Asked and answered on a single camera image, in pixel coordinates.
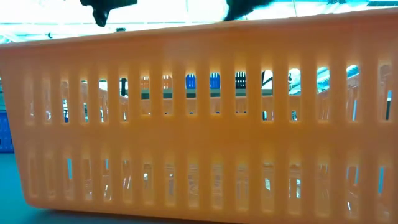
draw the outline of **blue container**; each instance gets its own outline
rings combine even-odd
[[[210,88],[212,90],[220,89],[220,75],[219,73],[212,73],[210,75]]]
[[[0,153],[1,152],[14,152],[6,111],[0,111]]]
[[[194,74],[188,74],[185,77],[185,84],[188,90],[194,90],[197,87],[196,77]]]

